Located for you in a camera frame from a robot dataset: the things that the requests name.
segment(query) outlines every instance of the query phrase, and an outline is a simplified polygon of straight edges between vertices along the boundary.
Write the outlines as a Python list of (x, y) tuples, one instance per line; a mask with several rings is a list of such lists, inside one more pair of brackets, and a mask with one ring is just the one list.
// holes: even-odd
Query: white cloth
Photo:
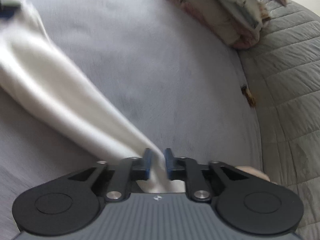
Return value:
[(25, 0), (0, 21), (0, 85), (36, 118), (102, 160), (116, 163), (153, 150), (148, 192), (183, 192), (166, 178), (162, 152), (132, 125), (49, 39), (36, 9)]

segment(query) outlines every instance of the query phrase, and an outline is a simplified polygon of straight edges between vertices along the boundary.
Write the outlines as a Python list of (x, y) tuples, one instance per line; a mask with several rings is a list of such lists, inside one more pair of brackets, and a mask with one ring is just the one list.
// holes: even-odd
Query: gray quilted blanket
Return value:
[(305, 207), (298, 234), (320, 239), (320, 17), (264, 0), (271, 21), (239, 52), (257, 100), (264, 171)]

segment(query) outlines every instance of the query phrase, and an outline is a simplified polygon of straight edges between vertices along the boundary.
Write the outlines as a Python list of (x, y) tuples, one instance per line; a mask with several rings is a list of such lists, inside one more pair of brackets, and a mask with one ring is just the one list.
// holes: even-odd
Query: blue clip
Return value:
[(2, 4), (0, 0), (0, 18), (10, 19), (18, 9), (20, 9), (19, 3), (8, 2), (6, 4)]
[(146, 176), (146, 178), (149, 178), (150, 177), (152, 151), (150, 149), (146, 149), (142, 159), (144, 161), (143, 168), (145, 169), (145, 176)]
[(168, 179), (171, 178), (172, 170), (175, 168), (175, 158), (170, 148), (164, 150), (165, 166), (167, 170)]

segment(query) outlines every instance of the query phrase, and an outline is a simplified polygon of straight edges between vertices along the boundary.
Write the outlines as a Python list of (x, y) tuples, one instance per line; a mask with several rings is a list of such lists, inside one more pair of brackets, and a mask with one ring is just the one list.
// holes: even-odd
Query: small logo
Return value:
[(158, 195), (158, 196), (153, 197), (153, 199), (156, 200), (156, 201), (159, 201), (159, 200), (162, 199), (162, 197)]

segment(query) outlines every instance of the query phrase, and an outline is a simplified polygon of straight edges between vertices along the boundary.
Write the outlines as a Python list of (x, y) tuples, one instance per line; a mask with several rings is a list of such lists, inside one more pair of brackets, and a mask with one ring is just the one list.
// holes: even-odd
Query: bed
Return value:
[[(262, 168), (238, 54), (207, 28), (166, 0), (29, 1), (53, 42), (160, 149)], [(0, 102), (0, 231), (12, 239), (18, 194), (97, 159), (1, 89)]]

